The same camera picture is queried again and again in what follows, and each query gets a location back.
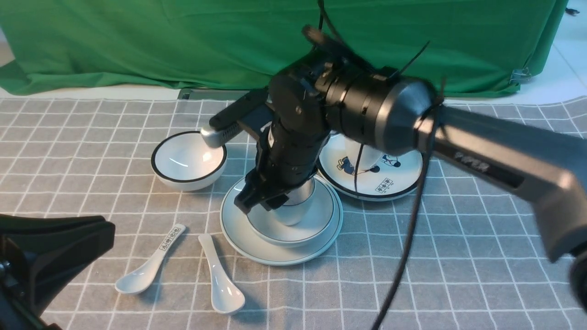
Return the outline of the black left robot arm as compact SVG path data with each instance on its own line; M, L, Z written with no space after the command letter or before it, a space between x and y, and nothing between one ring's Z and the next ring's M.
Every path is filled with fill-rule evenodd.
M0 216L0 327L58 330L42 313L91 263L112 249L114 223L103 216L39 219Z

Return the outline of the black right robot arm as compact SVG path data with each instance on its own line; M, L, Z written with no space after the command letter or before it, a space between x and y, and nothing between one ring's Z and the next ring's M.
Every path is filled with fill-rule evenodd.
M317 171L331 131L391 156L436 156L528 202L545 253L574 257L570 287L586 307L586 140L448 107L424 79L376 69L311 25L313 49L241 99L255 168L235 205L277 209Z

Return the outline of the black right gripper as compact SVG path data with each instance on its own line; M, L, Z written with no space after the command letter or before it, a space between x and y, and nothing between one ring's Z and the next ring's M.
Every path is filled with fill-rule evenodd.
M260 205L266 211L283 206L287 194L316 173L317 157L330 131L287 129L273 121L264 129L256 147L255 172L244 177L244 187L234 205L245 215Z

